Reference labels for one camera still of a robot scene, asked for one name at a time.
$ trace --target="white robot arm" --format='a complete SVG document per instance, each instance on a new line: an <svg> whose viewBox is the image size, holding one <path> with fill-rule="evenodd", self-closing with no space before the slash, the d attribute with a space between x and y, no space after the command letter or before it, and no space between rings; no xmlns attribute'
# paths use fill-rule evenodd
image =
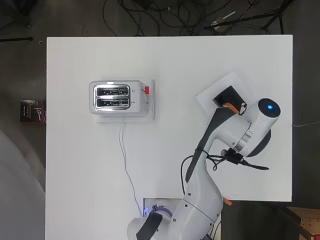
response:
<svg viewBox="0 0 320 240"><path fill-rule="evenodd" d="M152 212L128 226L129 240L199 240L215 223L223 207L221 193L206 169L207 152L216 139L242 156L255 156L268 144L280 115L277 103L261 99L242 116L218 108L200 140L186 173L187 189L172 217Z"/></svg>

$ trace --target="black cable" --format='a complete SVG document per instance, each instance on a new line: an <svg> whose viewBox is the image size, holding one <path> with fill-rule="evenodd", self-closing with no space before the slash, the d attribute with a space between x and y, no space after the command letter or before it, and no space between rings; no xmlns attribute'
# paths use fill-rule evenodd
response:
<svg viewBox="0 0 320 240"><path fill-rule="evenodd" d="M217 234L217 230L218 230L218 228L219 228L219 226L220 226L220 224L221 224L221 220L220 220L220 222L218 223L218 225L217 225L217 227L216 227L216 230L214 231L214 235L213 235L213 240L215 239L215 237L216 237L216 234Z"/></svg>
<svg viewBox="0 0 320 240"><path fill-rule="evenodd" d="M193 28L192 28L192 34L194 33L194 29L196 28L196 26L201 23L202 20L204 20L205 18L211 16L212 14L215 14L219 11L221 11L222 9L226 8L233 0L229 0L228 2L226 2L224 5L222 5L221 7L217 8L216 10L207 13L206 15L204 15L203 17L199 18L198 21L194 24Z"/></svg>
<svg viewBox="0 0 320 240"><path fill-rule="evenodd" d="M155 19L155 17L152 16L150 13L148 13L148 12L146 12L146 11L143 11L143 10L129 9L129 8L127 8L125 5L122 5L122 7L124 7L124 9L125 9L126 11L128 11L128 12L139 12L139 13L144 13L144 14L148 15L148 16L157 24L157 28L158 28L157 34L158 34L158 36L161 36L161 35L160 35L160 24L159 24L159 22L157 21L157 19Z"/></svg>
<svg viewBox="0 0 320 240"><path fill-rule="evenodd" d="M156 6L156 8L157 8L158 10L160 10L160 7L157 5L156 2L152 1L152 3ZM178 14L177 14L177 15L176 15L175 13L172 13L172 12L171 12L171 8L170 8L170 9L168 8L168 11L158 11L160 20L161 20L161 22L162 22L165 26L167 26L167 27L169 27L169 28L182 28L182 27L187 27L186 24L185 24L185 22L183 21L183 19L181 19L180 16L179 16L179 5L180 5L180 4L178 4ZM162 16L163 13L167 13L167 14L169 14L169 15L172 15L172 16L176 17L183 25L178 25L178 26L170 25L169 23L167 23L167 22L163 19L163 16Z"/></svg>
<svg viewBox="0 0 320 240"><path fill-rule="evenodd" d="M133 0L131 0L131 2L132 2L132 4L134 5L135 9L136 9L136 10L139 10L138 7L137 7L137 5L135 4L135 2L134 2ZM140 36L140 35L139 35L139 31L140 31L140 29L141 29L141 14L140 14L140 12L138 12L138 17L139 17L139 26L138 26L138 29L137 29L137 32L136 32L135 37Z"/></svg>
<svg viewBox="0 0 320 240"><path fill-rule="evenodd" d="M186 158L182 161L181 166L180 166L180 177L181 177L181 186L182 186L183 195L186 194L185 191L184 191L184 183L183 183L183 172L182 172L182 170L183 170L183 164L185 163L185 161L187 161L189 158L192 158L192 157L193 157L193 155L190 155L189 157L186 157Z"/></svg>
<svg viewBox="0 0 320 240"><path fill-rule="evenodd" d="M114 36L118 36L112 29L111 27L108 25L105 17L104 17L104 11L105 11L105 8L106 8L106 4L107 4L108 0L105 0L104 3L103 3L103 7L102 7L102 18L103 18L103 22L104 24L107 26L107 28L113 33Z"/></svg>
<svg viewBox="0 0 320 240"><path fill-rule="evenodd" d="M132 19L132 20L134 21L134 23L137 25L138 31L140 30L141 34L142 34L143 36L145 36L145 35L144 35L144 32L142 31L142 29L141 29L141 27L140 27L140 24L137 23L137 20L136 20L136 19L134 18L134 16L130 13L130 10L128 10L128 8L124 5L123 0L117 0L117 1L118 1L119 5L123 8L123 10L126 11L126 13L131 17L131 19Z"/></svg>
<svg viewBox="0 0 320 240"><path fill-rule="evenodd" d="M212 4L213 0L208 0L208 2L206 3L200 3L200 2L197 2L197 0L191 0L191 2L198 6L208 7L209 5Z"/></svg>
<svg viewBox="0 0 320 240"><path fill-rule="evenodd" d="M213 167L213 171L217 170L217 166L218 164L220 164L221 162L225 161L226 159L223 156L218 156L218 155L209 155L209 153L207 153L205 150L201 149L201 151L203 151L204 153L207 154L207 159L209 159L210 161L212 161L214 163L214 167ZM181 178L181 186L182 186L182 192L183 194L185 194L185 190L184 190L184 181L183 181L183 165L184 163L189 159L192 158L193 155L190 155L188 157L186 157L185 159L183 159L181 166L180 166L180 178Z"/></svg>
<svg viewBox="0 0 320 240"><path fill-rule="evenodd" d="M229 31L231 31L231 29L240 22L240 20L243 18L243 16L244 16L252 7L256 6L256 5L259 4L261 1L262 1L262 0L260 0L260 1L253 0L252 2L250 2L250 0L248 0L249 6L247 7L247 9L240 15L240 17L238 18L238 20L237 20L234 24L232 24L232 26L231 26L227 31L224 32L224 34L227 34Z"/></svg>

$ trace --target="red button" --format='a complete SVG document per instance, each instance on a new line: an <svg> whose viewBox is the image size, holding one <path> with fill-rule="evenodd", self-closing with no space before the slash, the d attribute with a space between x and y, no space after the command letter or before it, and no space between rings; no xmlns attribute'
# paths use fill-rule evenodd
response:
<svg viewBox="0 0 320 240"><path fill-rule="evenodd" d="M144 93L147 94L147 95L150 94L150 88L149 88L149 86L145 86L145 87L144 87Z"/></svg>

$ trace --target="white table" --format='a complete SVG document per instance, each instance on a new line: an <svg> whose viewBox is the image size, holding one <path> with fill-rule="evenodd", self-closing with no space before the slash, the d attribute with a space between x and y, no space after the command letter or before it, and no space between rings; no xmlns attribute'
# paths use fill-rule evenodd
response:
<svg viewBox="0 0 320 240"><path fill-rule="evenodd" d="M47 240L126 239L138 215L118 143L120 124L98 124L89 83L154 79L156 118L129 123L128 169L144 197L180 198L180 163L207 124L195 95L229 72L280 105L271 142L253 164L212 174L230 199L290 201L292 37L49 38L47 57ZM214 144L212 153L224 147Z"/></svg>

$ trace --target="floor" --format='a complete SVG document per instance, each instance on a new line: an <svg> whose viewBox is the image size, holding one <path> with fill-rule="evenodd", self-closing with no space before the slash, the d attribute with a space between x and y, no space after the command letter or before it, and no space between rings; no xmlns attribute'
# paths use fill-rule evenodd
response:
<svg viewBox="0 0 320 240"><path fill-rule="evenodd" d="M160 8L166 7L173 0L158 1ZM207 12L223 5L226 0L213 0L207 7ZM39 1L32 11L32 27L26 28L11 24L0 30L1 38L33 36L33 42L0 43L0 107L2 113L0 122L10 128L18 126L26 139L35 149L43 166L45 166L45 126L21 126L19 123L19 106L21 99L45 99L46 97L46 38L47 37L80 37L80 36L112 36L113 34L105 26L102 18L104 0L45 0ZM278 6L278 0L261 0L261 3L250 9L246 15L268 12ZM202 30L218 17L225 16L234 10L236 14L230 19L237 19L248 7L247 0L235 0L224 10L213 14L208 21L204 21L196 29L198 35L211 35L211 31ZM286 33L294 35L294 70L293 70L293 120L294 124L304 124L320 120L320 111L317 103L320 89L320 68L318 56L320 55L320 34L317 23L320 21L318 9L320 2L317 0L296 0L285 12L284 26ZM171 16L165 16L166 21L172 25L179 24ZM135 36L137 27L130 16L118 5L117 1L109 0L105 7L105 18L113 31L119 36ZM254 24L262 24L265 21L256 21ZM156 36L155 22L147 15L142 14L141 27L146 36ZM160 22L161 35L177 36L179 29L171 29ZM272 34L279 34L279 24L276 21L271 27ZM233 27L228 35L261 34L255 29L243 26ZM320 208L320 195L316 193L320 185L320 127L319 125L293 129L293 205L308 208ZM260 219L263 221L265 209L260 211ZM239 211L245 209L241 203L237 203L233 209L225 210L224 216L230 222L241 221L243 215ZM224 239L231 239L230 232L223 231Z"/></svg>

